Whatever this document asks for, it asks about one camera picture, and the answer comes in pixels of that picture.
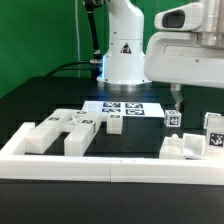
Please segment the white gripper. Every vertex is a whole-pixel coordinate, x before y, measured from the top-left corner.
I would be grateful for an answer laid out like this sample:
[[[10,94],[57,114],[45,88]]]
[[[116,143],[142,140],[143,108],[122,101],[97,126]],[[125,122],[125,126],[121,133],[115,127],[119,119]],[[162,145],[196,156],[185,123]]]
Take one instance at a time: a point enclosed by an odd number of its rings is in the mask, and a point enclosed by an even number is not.
[[[224,0],[192,0],[158,13],[144,65],[152,81],[172,83],[181,111],[181,85],[224,88]]]

